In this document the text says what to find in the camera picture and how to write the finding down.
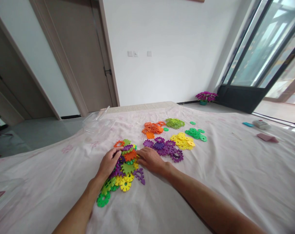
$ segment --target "person's right hand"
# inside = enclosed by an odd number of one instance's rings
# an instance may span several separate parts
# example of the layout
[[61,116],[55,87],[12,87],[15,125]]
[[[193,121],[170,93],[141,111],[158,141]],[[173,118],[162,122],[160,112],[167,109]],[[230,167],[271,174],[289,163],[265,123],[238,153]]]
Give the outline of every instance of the person's right hand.
[[165,169],[166,163],[154,149],[144,147],[140,150],[137,150],[136,152],[140,156],[140,158],[137,160],[137,163],[143,165],[149,171],[156,174],[161,174]]

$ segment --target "baseboard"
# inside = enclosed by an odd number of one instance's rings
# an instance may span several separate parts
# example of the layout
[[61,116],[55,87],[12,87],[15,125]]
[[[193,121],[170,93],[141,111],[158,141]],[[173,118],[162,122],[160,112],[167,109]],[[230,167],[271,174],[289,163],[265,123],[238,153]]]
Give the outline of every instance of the baseboard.
[[80,118],[81,115],[69,115],[69,116],[61,116],[61,119],[74,119],[74,118]]

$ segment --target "wall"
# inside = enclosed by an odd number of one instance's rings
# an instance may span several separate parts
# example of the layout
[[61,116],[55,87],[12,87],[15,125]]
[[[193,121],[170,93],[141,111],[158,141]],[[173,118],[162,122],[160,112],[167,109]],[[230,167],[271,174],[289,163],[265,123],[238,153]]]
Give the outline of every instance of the wall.
[[0,18],[59,116],[79,114],[29,0],[1,0]]
[[241,1],[103,0],[120,105],[195,100],[209,86]]

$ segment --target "blue object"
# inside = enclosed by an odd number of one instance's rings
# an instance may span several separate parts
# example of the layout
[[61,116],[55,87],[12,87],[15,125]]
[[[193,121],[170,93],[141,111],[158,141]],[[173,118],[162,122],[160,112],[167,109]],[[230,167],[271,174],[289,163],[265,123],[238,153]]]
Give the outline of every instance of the blue object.
[[248,126],[248,127],[254,127],[254,125],[251,124],[251,123],[243,122],[243,124],[246,125],[246,126]]

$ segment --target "gray tile floor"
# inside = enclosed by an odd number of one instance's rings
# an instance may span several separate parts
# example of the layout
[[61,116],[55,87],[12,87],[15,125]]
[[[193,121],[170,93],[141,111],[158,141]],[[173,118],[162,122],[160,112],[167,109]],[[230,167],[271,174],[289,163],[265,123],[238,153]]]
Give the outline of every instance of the gray tile floor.
[[[206,106],[201,106],[199,103],[185,104],[183,106],[205,112],[246,114],[215,103],[209,103]],[[54,117],[25,120],[1,132],[3,134],[13,134],[13,136],[0,136],[0,155],[7,157],[62,141],[78,132],[82,128],[83,120],[84,118],[76,118],[59,121]],[[270,123],[289,129],[289,127],[273,121]]]

